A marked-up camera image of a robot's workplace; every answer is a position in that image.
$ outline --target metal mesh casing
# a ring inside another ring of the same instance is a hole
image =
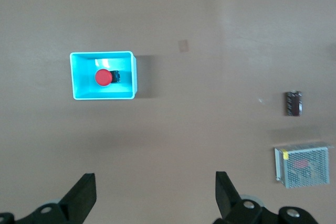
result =
[[[276,179],[286,188],[329,184],[330,147],[324,142],[276,147]]]

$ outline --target red button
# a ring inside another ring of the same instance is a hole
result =
[[[95,76],[96,82],[101,86],[107,86],[112,82],[112,74],[107,69],[100,69],[97,71]]]

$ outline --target small stain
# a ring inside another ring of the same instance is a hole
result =
[[[189,45],[187,39],[179,40],[178,43],[180,52],[189,52]]]

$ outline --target yellow label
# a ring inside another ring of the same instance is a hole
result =
[[[282,151],[282,156],[284,160],[288,160],[289,159],[288,152],[285,149],[282,149],[281,151]]]

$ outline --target open box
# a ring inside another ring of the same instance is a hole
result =
[[[76,100],[133,99],[138,90],[136,58],[130,51],[73,52],[70,54],[73,98]],[[120,81],[101,86],[101,69],[118,71]]]

